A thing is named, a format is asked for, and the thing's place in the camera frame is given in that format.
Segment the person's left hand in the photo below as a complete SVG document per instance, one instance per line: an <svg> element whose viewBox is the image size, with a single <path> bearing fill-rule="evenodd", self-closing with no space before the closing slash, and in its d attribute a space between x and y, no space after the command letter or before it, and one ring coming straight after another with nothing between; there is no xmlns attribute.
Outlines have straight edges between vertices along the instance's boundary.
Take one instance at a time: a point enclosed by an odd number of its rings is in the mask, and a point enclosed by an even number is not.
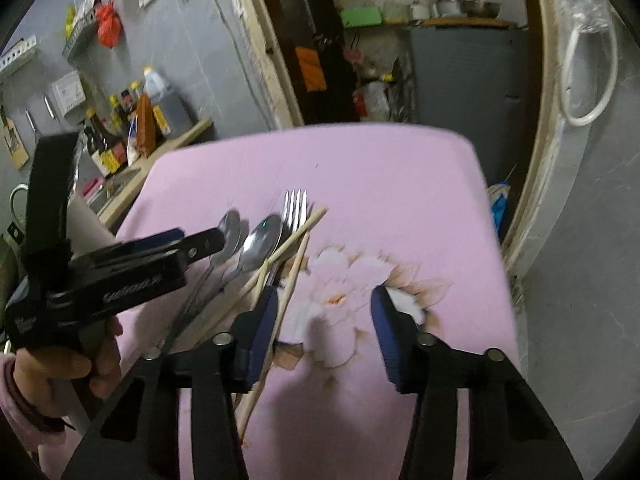
<svg viewBox="0 0 640 480"><path fill-rule="evenodd" d="M116 338L122 336L122 324L111 318L96 358L91 361L72 350L62 348L16 352L13 378L18 391L39 414L63 417L66 411L55 399L53 381L91 376L89 388L99 399L108 398L122 379L120 353Z"/></svg>

